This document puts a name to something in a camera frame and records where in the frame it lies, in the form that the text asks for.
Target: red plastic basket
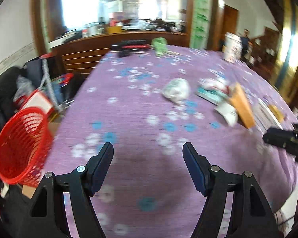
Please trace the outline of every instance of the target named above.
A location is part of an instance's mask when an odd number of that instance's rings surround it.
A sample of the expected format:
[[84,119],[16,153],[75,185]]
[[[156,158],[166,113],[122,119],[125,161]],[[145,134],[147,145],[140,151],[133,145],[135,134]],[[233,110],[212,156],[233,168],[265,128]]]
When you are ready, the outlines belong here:
[[37,107],[16,113],[0,133],[0,178],[37,187],[53,138],[47,115]]

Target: plastic bag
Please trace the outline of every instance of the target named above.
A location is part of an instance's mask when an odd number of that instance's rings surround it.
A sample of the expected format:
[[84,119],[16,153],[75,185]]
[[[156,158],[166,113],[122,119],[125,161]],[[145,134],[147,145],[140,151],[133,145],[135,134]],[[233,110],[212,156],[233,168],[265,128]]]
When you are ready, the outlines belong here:
[[14,102],[16,102],[22,96],[29,97],[35,90],[32,82],[21,75],[19,75],[18,79],[16,80],[16,87],[18,88],[18,90],[14,95]]
[[170,81],[162,90],[162,94],[175,104],[181,104],[190,94],[190,86],[187,80],[176,78]]

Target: wooden door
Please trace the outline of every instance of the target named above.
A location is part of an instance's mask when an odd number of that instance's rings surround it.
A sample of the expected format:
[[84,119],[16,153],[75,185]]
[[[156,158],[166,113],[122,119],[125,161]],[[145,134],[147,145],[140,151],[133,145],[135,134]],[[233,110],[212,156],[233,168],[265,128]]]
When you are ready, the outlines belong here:
[[225,5],[224,7],[224,15],[223,15],[223,27],[221,33],[221,40],[225,40],[225,34],[229,33],[236,33],[236,26],[237,26],[237,19],[238,19],[239,11]]

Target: purple tablecloth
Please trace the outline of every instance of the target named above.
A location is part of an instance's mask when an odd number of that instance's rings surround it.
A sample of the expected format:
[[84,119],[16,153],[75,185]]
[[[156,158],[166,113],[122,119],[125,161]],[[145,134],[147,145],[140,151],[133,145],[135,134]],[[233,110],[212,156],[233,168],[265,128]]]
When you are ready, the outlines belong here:
[[[229,127],[215,105],[194,94],[200,78],[224,75],[239,82],[252,103],[266,96],[288,120],[296,118],[280,95],[245,64],[227,63],[217,52],[170,46],[178,58],[108,53],[85,81],[55,137],[44,171],[69,173],[96,155],[104,142],[115,156],[101,190],[91,198],[99,222],[111,237],[191,236],[205,198],[196,191],[182,157],[188,140],[211,164],[241,174],[251,171],[272,210],[277,211],[298,181],[298,165],[282,149],[265,147],[256,129]],[[161,89],[173,78],[191,87],[182,106],[167,101]],[[65,195],[71,235],[78,237]],[[228,196],[219,237],[227,231]]]

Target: wooden counter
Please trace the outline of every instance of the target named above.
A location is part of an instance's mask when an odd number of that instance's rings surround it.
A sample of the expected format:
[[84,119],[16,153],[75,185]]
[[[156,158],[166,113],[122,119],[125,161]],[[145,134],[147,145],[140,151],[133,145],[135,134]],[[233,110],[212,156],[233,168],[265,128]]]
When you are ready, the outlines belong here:
[[135,39],[145,39],[150,44],[152,39],[156,37],[164,37],[169,45],[182,47],[188,47],[190,41],[190,37],[186,33],[132,31],[81,38],[53,47],[52,51],[61,65],[62,72],[89,74],[110,50],[112,44]]

